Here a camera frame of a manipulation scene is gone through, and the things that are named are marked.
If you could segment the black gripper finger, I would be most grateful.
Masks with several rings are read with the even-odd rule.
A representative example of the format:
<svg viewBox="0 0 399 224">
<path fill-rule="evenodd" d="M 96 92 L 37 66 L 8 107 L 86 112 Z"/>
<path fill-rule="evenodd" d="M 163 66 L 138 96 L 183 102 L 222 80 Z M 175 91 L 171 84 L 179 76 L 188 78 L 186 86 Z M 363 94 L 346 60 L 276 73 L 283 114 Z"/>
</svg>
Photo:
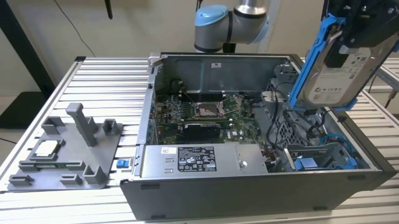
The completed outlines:
<svg viewBox="0 0 399 224">
<path fill-rule="evenodd" d="M 347 55 L 339 53 L 340 48 L 342 44 L 334 44 L 327 53 L 327 56 L 324 58 L 324 65 L 328 68 L 340 68 L 343 66 Z"/>
</svg>

